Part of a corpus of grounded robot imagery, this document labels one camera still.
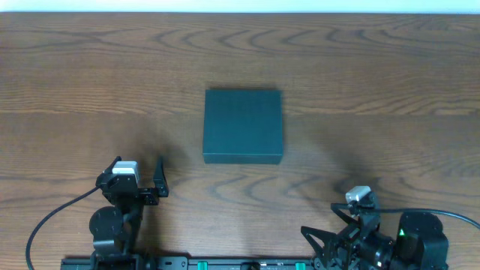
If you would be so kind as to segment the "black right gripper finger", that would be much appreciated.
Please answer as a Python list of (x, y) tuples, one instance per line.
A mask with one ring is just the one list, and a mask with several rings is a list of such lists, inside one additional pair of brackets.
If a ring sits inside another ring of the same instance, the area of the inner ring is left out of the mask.
[(359, 224), (359, 221), (356, 219), (359, 208), (356, 204), (332, 203), (330, 208), (346, 224)]
[(338, 239), (335, 233), (302, 226), (301, 234), (313, 248), (316, 257), (321, 263), (329, 263), (332, 260)]

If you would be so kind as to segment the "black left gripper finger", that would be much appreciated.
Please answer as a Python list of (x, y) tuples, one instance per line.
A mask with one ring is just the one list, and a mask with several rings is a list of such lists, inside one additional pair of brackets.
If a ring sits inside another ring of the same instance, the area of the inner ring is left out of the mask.
[(121, 161), (122, 158), (120, 156), (117, 156), (114, 158), (112, 163), (104, 170), (105, 174), (113, 174), (113, 167), (116, 165), (117, 162)]
[(164, 174), (164, 162), (163, 158), (159, 157), (155, 166), (153, 174), (154, 187), (159, 197), (168, 197), (170, 190), (167, 184), (167, 180)]

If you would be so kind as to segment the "dark green gift box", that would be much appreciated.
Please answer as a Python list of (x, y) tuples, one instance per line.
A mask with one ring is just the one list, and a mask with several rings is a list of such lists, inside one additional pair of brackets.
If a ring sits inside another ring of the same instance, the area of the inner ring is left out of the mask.
[(205, 91), (202, 156), (207, 164), (279, 164), (282, 94), (276, 89)]

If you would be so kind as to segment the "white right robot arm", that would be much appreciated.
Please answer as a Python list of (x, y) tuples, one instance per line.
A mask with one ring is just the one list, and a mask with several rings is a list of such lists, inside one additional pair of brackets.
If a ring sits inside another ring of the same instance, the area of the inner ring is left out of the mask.
[(377, 195), (368, 186), (346, 193), (331, 210), (346, 227), (339, 233), (303, 226), (315, 269), (447, 269), (449, 240), (434, 214), (403, 210), (396, 238), (380, 232)]

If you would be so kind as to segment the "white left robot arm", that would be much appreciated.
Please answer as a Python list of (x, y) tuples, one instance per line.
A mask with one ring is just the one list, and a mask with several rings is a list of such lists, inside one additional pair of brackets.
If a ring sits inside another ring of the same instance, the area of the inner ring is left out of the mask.
[(169, 196), (163, 160), (158, 159), (153, 187), (140, 187), (136, 161), (114, 161), (97, 177), (95, 187), (110, 203), (97, 210), (89, 221), (93, 235), (92, 269), (156, 269), (158, 263), (147, 253), (137, 253), (135, 245), (143, 221), (143, 209), (156, 206)]

